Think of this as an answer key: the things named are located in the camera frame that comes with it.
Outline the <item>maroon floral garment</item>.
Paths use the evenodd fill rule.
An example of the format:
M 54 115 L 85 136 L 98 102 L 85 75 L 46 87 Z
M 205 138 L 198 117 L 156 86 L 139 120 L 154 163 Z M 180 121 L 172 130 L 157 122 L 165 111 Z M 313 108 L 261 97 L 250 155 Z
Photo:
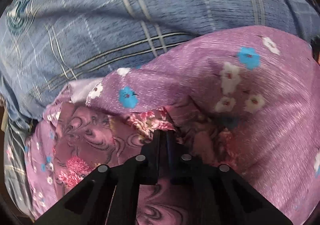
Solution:
M 97 166 L 118 166 L 137 155 L 157 129 L 176 131 L 177 142 L 205 164 L 236 167 L 232 133 L 189 97 L 173 105 L 121 116 L 64 103 L 53 147 L 57 198 L 65 196 Z

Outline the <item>purple floral bed sheet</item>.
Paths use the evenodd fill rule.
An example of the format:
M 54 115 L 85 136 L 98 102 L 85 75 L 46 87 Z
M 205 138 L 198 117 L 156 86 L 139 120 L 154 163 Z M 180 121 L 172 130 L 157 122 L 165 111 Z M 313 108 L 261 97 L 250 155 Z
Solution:
M 319 64 L 306 41 L 263 26 L 207 34 L 139 68 L 65 85 L 26 141 L 31 217 L 60 199 L 53 147 L 64 103 L 121 116 L 187 97 L 232 133 L 233 169 L 303 224 L 319 203 Z

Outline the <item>blue plaid quilt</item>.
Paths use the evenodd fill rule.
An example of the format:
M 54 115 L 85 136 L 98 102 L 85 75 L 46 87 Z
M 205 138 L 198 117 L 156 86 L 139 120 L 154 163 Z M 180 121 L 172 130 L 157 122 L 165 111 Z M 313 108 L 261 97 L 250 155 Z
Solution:
M 319 35 L 319 0 L 1 0 L 1 98 L 27 126 L 69 81 L 251 25 L 310 40 Z

